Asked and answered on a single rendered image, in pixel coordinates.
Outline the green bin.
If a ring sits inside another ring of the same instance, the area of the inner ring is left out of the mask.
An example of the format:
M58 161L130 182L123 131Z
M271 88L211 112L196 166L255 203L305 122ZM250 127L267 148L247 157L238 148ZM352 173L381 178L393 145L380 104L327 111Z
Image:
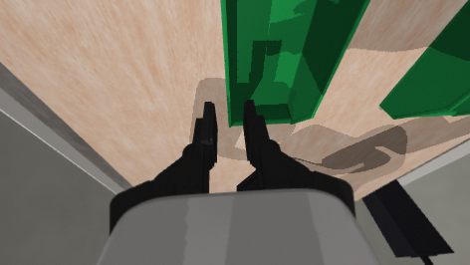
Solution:
M220 0L229 128L313 119L370 0Z
M470 0L381 104L400 119L470 115Z

